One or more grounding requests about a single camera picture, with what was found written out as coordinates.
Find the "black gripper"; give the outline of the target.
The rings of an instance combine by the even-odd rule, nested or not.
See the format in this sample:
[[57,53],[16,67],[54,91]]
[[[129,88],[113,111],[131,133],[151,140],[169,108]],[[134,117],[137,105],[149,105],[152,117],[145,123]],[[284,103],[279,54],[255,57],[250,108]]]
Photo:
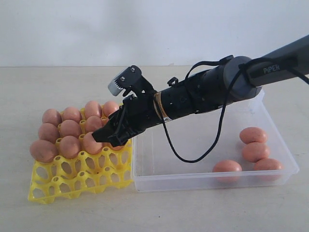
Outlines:
[[119,110],[109,116],[109,122],[92,133],[98,143],[124,146],[129,139],[143,133],[146,129],[162,123],[154,103],[154,96],[129,96]]

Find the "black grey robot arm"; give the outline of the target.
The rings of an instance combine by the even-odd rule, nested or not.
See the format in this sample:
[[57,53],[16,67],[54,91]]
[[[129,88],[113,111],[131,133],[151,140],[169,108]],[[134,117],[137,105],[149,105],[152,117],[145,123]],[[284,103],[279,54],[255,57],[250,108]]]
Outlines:
[[256,59],[227,56],[205,65],[208,70],[188,73],[182,81],[170,79],[162,91],[154,90],[139,67],[126,68],[108,86],[113,95],[124,96],[123,104],[103,128],[93,132],[95,141],[121,146],[163,122],[252,99],[263,85],[307,75],[309,39],[303,37]]

